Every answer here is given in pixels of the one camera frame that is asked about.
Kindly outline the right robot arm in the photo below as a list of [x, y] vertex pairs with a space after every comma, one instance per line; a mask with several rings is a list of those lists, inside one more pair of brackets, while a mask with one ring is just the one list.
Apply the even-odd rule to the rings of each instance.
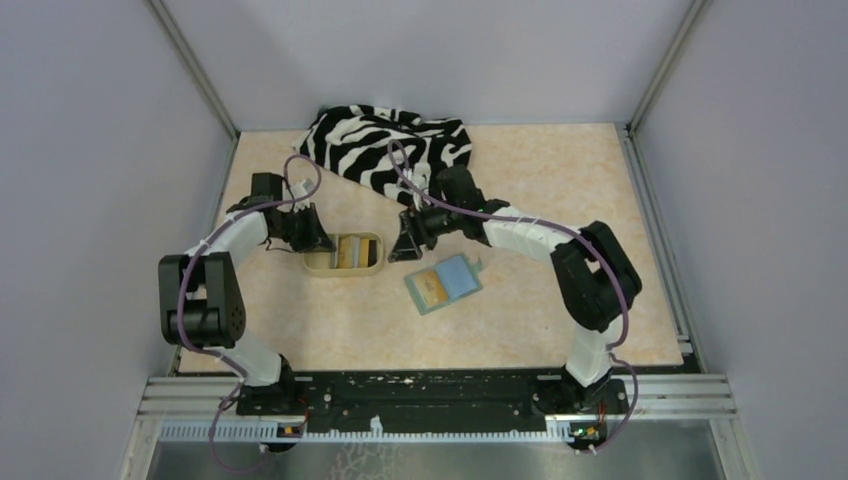
[[442, 235], [460, 231], [473, 241], [505, 249], [552, 268], [564, 305], [576, 322], [565, 364], [563, 398], [576, 412], [590, 411], [602, 398], [612, 368], [611, 351], [627, 333], [628, 313], [642, 281], [611, 228], [595, 221], [580, 229], [533, 217], [500, 199], [487, 199], [469, 170], [457, 165], [436, 179], [438, 197], [423, 190], [410, 169], [400, 183], [413, 203], [399, 215], [390, 262], [415, 261]]

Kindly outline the beige oval tray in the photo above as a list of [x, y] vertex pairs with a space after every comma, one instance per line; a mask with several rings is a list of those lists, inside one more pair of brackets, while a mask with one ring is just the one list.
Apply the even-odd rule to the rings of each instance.
[[376, 275], [385, 263], [382, 238], [374, 232], [331, 234], [333, 252], [309, 252], [303, 256], [306, 272], [318, 278]]

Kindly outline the green card holder wallet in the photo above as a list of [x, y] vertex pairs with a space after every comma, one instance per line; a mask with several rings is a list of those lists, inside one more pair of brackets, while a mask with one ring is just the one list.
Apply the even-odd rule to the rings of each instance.
[[[414, 274], [428, 269], [436, 270], [447, 291], [449, 300], [436, 308], [425, 310], [413, 286], [412, 277]], [[481, 291], [483, 285], [479, 279], [479, 273], [482, 269], [483, 264], [480, 258], [470, 259], [465, 254], [458, 254], [406, 275], [404, 284], [419, 314], [425, 316]]]

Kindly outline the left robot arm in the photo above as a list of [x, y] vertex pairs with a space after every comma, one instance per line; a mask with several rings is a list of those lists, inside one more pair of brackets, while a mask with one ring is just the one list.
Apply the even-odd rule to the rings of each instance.
[[226, 210], [222, 223], [182, 254], [158, 264], [160, 327], [165, 341], [213, 357], [277, 414], [292, 411], [298, 384], [286, 378], [288, 362], [247, 328], [237, 269], [259, 246], [279, 239], [298, 254], [332, 252], [311, 198], [319, 183], [295, 184], [274, 173], [256, 173], [251, 191]]

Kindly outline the white card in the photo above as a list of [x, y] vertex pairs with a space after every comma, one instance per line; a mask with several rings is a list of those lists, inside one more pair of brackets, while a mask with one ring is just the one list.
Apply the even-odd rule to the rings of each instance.
[[359, 236], [350, 237], [350, 252], [349, 264], [350, 268], [358, 268], [360, 266], [360, 257], [363, 251], [363, 238]]

